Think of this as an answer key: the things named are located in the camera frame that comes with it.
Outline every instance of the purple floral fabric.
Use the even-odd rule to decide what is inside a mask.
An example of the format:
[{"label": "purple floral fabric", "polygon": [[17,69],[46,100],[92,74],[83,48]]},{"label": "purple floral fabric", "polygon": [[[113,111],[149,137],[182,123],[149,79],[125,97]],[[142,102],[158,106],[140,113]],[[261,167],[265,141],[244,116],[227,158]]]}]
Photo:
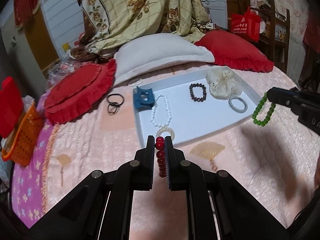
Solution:
[{"label": "purple floral fabric", "polygon": [[[44,101],[49,92],[43,94],[39,100],[37,111],[44,111]],[[32,227],[42,216],[42,165],[46,146],[53,126],[46,119],[40,131],[30,164],[22,167],[14,166],[11,188],[12,209],[21,221]]]}]

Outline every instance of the white pillow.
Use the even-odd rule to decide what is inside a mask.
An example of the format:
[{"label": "white pillow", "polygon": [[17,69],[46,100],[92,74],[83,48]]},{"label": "white pillow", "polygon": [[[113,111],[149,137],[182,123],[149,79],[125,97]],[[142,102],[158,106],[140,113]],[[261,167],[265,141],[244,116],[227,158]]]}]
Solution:
[{"label": "white pillow", "polygon": [[170,33],[153,34],[130,41],[115,53],[114,59],[114,85],[147,72],[190,61],[214,62],[214,56],[205,47],[198,47]]}]

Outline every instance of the green bead bracelet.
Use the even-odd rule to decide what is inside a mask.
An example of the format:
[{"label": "green bead bracelet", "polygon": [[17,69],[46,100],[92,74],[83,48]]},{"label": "green bead bracelet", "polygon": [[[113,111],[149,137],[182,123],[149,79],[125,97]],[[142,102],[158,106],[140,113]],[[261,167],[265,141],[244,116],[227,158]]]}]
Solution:
[{"label": "green bead bracelet", "polygon": [[271,106],[269,108],[269,111],[267,112],[267,116],[265,117],[265,119],[263,121],[257,120],[257,115],[259,114],[260,110],[262,109],[262,107],[266,101],[267,101],[267,92],[264,93],[263,98],[261,98],[259,104],[257,105],[257,107],[252,115],[253,123],[257,124],[257,125],[261,125],[262,127],[265,126],[270,121],[272,113],[274,112],[274,110],[276,108],[276,104],[271,103]]}]

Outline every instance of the white pearl necklace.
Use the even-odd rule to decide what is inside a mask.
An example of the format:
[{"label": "white pearl necklace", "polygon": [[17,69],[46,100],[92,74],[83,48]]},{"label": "white pearl necklace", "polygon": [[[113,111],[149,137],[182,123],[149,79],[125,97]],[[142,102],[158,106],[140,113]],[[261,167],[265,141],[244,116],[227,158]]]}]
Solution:
[{"label": "white pearl necklace", "polygon": [[[165,124],[159,124],[159,123],[156,123],[155,121],[155,114],[156,114],[156,108],[157,108],[157,101],[159,98],[163,97],[163,100],[164,100],[164,104],[165,104],[165,107],[166,107],[166,110],[167,110],[167,121],[165,122]],[[153,107],[151,108],[151,122],[153,123],[153,125],[155,127],[159,127],[159,128],[163,128],[163,127],[167,127],[171,121],[172,117],[171,117],[171,111],[170,111],[170,107],[169,107],[169,102],[168,102],[168,99],[167,99],[167,96],[165,94],[160,94],[160,95],[157,95],[155,97],[155,104],[153,105]]]}]

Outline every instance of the metal screw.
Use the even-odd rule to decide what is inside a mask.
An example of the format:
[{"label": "metal screw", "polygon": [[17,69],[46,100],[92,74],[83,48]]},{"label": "metal screw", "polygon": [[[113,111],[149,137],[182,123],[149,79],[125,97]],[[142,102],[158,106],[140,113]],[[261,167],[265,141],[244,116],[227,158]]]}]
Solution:
[{"label": "metal screw", "polygon": [[190,165],[190,161],[187,161],[187,160],[183,160],[180,162],[181,166],[183,167],[188,167]]},{"label": "metal screw", "polygon": [[130,161],[130,165],[131,165],[132,167],[137,167],[137,166],[139,166],[139,164],[140,164],[140,162],[137,161],[137,160]]},{"label": "metal screw", "polygon": [[218,171],[218,175],[220,177],[226,178],[226,177],[228,177],[228,172],[221,170],[221,171]]},{"label": "metal screw", "polygon": [[100,177],[102,175],[102,172],[101,171],[93,171],[91,173],[91,176],[94,177],[95,179]]}]

